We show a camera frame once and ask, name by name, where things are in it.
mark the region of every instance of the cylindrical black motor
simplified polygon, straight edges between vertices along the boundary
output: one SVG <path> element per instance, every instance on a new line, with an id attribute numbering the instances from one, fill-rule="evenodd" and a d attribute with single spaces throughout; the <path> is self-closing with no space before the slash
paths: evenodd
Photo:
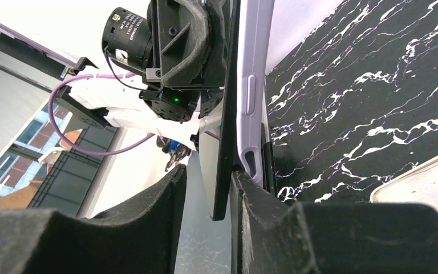
<path id="1" fill-rule="evenodd" d="M 152 35 L 147 20 L 122 7 L 108 18 L 102 37 L 102 51 L 114 64 L 142 74 L 152 67 Z"/>

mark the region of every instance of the black cable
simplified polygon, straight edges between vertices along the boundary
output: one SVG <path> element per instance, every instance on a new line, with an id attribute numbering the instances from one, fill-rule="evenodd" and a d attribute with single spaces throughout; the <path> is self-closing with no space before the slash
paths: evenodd
<path id="1" fill-rule="evenodd" d="M 128 88 L 131 88 L 131 89 L 133 89 L 133 90 L 146 91 L 146 90 L 143 89 L 143 88 L 132 87 L 132 86 L 129 86 L 129 85 L 125 84 L 124 82 L 122 82 L 122 81 L 120 80 L 120 78 L 118 78 L 118 76 L 115 74 L 115 72 L 114 72 L 114 70 L 113 70 L 113 67 L 112 67 L 112 64 L 110 63 L 110 57 L 108 56 L 108 46 L 105 47 L 103 53 L 104 53 L 104 55 L 105 55 L 105 60 L 107 61 L 108 67 L 110 68 L 110 70 L 112 71 L 113 76 L 115 77 L 115 79 L 118 80 L 118 82 L 120 82 L 122 85 L 124 85 L 124 86 L 126 86 L 126 87 L 128 87 Z"/>

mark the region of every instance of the gray floor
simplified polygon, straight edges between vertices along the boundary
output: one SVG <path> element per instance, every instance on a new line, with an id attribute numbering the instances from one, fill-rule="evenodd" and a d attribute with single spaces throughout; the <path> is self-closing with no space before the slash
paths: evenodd
<path id="1" fill-rule="evenodd" d="M 211 221 L 195 152 L 187 166 L 187 192 L 175 273 L 222 274 L 230 273 L 230 267 L 230 214 L 223 221 Z"/>

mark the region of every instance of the wire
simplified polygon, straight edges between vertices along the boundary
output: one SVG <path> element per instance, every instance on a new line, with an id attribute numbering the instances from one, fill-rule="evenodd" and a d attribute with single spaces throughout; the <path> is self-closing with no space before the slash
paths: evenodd
<path id="1" fill-rule="evenodd" d="M 126 147 L 126 148 L 122 148 L 121 150 L 116 150 L 116 151 L 106 151 L 106 152 L 101 152 L 101 151 L 93 151 L 93 150 L 87 150 L 85 148 L 79 147 L 77 144 L 73 143 L 72 141 L 70 141 L 68 138 L 66 138 L 66 136 L 61 132 L 61 130 L 58 127 L 58 124 L 56 123 L 56 120 L 54 118 L 54 114 L 53 114 L 53 102 L 54 99 L 56 97 L 56 94 L 58 93 L 58 91 L 64 87 L 65 85 L 78 81 L 78 80 L 83 80 L 83 79 L 91 79 L 91 78 L 105 78 L 105 79 L 113 79 L 113 78 L 118 78 L 118 75 L 110 75 L 110 74 L 97 74 L 96 76 L 93 74 L 83 74 L 83 75 L 77 75 L 77 76 L 73 76 L 70 77 L 68 79 L 65 79 L 64 81 L 62 81 L 61 83 L 59 83 L 51 92 L 50 95 L 50 99 L 48 102 L 48 114 L 50 117 L 50 123 L 53 126 L 54 130 L 56 131 L 56 133 L 58 134 L 58 136 L 61 138 L 61 140 L 63 140 L 65 143 L 67 143 L 69 146 L 71 146 L 72 148 L 74 148 L 75 150 L 82 152 L 84 154 L 87 155 L 92 155 L 92 156 L 112 156 L 112 155 L 117 155 L 120 153 L 124 153 L 127 152 L 133 148 L 138 147 L 139 145 L 145 143 L 148 139 L 150 139 L 151 137 L 153 137 L 155 134 L 149 134 L 147 137 L 143 138 L 142 140 L 138 141 L 137 143 Z M 125 78 L 130 78 L 132 76 L 135 76 L 135 74 L 133 73 L 127 73 L 125 74 Z"/>
<path id="2" fill-rule="evenodd" d="M 132 86 L 129 86 L 129 85 L 125 84 L 124 82 L 122 82 L 122 81 L 120 80 L 120 78 L 115 74 L 115 72 L 114 72 L 114 70 L 113 70 L 113 67 L 112 67 L 112 64 L 110 63 L 110 57 L 108 56 L 107 53 L 108 53 L 108 46 L 106 46 L 105 49 L 103 50 L 103 54 L 105 55 L 105 60 L 107 61 L 108 67 L 109 67 L 110 70 L 112 71 L 112 74 L 113 74 L 113 76 L 115 77 L 115 79 L 116 79 L 118 82 L 120 82 L 122 85 L 124 85 L 124 86 L 126 86 L 126 87 L 128 87 L 128 88 L 131 88 L 131 89 L 133 89 L 133 90 L 145 91 L 143 88 L 132 87 Z"/>

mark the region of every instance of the black marble surface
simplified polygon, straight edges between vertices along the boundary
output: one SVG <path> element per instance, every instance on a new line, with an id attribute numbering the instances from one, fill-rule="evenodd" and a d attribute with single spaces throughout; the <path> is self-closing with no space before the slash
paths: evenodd
<path id="1" fill-rule="evenodd" d="M 267 77 L 283 200 L 368 202 L 438 155 L 438 0 L 344 1 Z"/>

